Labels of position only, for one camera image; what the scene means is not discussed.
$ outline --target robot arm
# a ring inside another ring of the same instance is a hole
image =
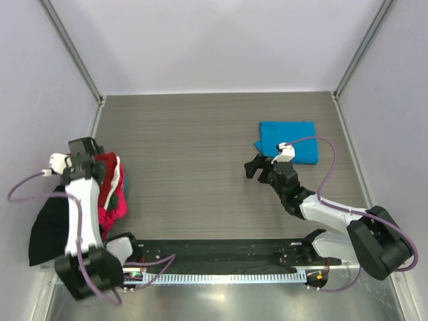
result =
[[[103,162],[94,156],[104,152],[93,138],[86,137],[68,143],[70,155],[53,154],[50,168],[61,174],[66,193],[76,196],[82,206],[82,235],[78,240],[78,208],[69,201],[69,232],[65,256],[56,259],[55,271],[76,300],[93,295],[93,291],[82,277],[78,263],[78,247],[82,250],[84,269],[92,283],[101,291],[123,286],[122,264],[132,248],[121,247],[114,255],[107,251],[100,237],[98,226],[98,195],[104,179]],[[118,257],[127,253],[124,259]]]
[[[301,186],[297,172],[289,163],[294,156],[292,147],[283,143],[278,149],[281,155],[274,159],[258,154],[246,163],[246,177],[252,179],[256,170],[262,169],[258,181],[274,188],[290,215],[317,221],[341,232],[342,235],[319,232],[313,237],[312,247],[320,257],[359,263],[370,276],[384,280],[413,255],[409,244],[390,227],[352,213],[358,209],[325,199],[320,201],[315,192]],[[397,226],[382,207],[359,210]]]

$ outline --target pink cloth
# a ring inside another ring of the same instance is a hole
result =
[[[114,194],[118,197],[118,206],[117,208],[106,211],[104,208],[98,208],[98,222],[104,230],[101,235],[101,239],[104,241],[107,237],[108,232],[112,229],[114,221],[124,217],[128,212],[128,205],[126,205],[125,195],[123,193],[123,180],[124,180],[125,172],[123,169],[123,164],[120,163],[120,178],[119,184],[114,190]]]

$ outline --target black cloth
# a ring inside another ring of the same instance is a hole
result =
[[[55,192],[64,192],[58,185]],[[29,266],[41,264],[64,254],[68,238],[68,199],[50,197],[34,222],[29,238]]]

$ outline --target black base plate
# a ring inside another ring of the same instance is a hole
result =
[[[230,275],[294,273],[295,266],[325,265],[304,255],[302,239],[138,240],[147,262],[176,254],[168,274]],[[329,258],[330,265],[340,265]],[[148,268],[158,273],[163,265]]]

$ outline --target clothing pile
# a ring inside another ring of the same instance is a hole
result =
[[[98,197],[98,223],[102,241],[107,238],[115,220],[128,211],[124,196],[125,174],[120,158],[113,152],[95,157],[106,165],[104,181]],[[65,191],[58,185],[55,192]],[[28,258],[29,265],[45,263],[64,254],[68,238],[68,200],[49,198],[31,229]]]
[[[95,159],[106,164],[106,175],[98,197],[98,223],[104,241],[114,221],[124,217],[128,211],[123,191],[125,174],[120,158],[113,152],[101,154]]]

